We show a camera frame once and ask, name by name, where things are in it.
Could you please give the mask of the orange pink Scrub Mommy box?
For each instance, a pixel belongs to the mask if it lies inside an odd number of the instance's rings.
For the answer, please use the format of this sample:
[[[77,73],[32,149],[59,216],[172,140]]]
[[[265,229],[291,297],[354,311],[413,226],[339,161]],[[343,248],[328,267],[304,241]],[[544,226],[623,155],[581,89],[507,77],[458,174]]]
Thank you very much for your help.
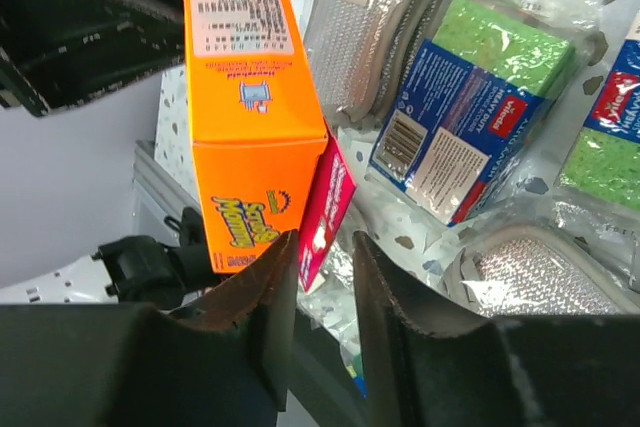
[[[313,289],[356,189],[316,94],[290,0],[184,0],[189,129],[212,268],[287,231]]]

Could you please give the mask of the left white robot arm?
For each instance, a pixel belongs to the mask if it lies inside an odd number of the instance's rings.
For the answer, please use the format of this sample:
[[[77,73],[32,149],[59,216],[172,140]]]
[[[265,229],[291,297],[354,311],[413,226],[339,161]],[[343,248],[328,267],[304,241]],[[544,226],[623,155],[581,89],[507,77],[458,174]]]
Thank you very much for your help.
[[[1,0],[1,300],[113,303],[97,251],[127,232],[134,152],[182,0]]]

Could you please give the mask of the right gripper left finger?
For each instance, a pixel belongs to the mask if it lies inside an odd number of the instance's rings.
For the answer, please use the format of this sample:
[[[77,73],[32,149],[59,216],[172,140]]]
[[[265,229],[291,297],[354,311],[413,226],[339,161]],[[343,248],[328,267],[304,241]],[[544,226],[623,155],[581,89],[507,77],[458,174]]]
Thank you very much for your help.
[[[1,309],[5,426],[273,426],[286,408],[298,234],[170,313],[144,303]]]

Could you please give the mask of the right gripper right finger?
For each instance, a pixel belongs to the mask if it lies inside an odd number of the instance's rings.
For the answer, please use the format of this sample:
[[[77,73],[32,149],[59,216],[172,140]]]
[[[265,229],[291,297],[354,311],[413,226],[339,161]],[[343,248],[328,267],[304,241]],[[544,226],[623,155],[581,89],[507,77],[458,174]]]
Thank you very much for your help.
[[[635,315],[481,317],[353,237],[372,426],[635,426]]]

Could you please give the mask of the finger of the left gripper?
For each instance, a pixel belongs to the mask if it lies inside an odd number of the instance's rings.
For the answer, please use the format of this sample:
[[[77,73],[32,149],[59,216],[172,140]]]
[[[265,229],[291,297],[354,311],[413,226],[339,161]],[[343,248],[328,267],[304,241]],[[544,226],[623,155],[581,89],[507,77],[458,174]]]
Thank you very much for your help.
[[[46,117],[185,59],[183,0],[1,0],[1,106]]]

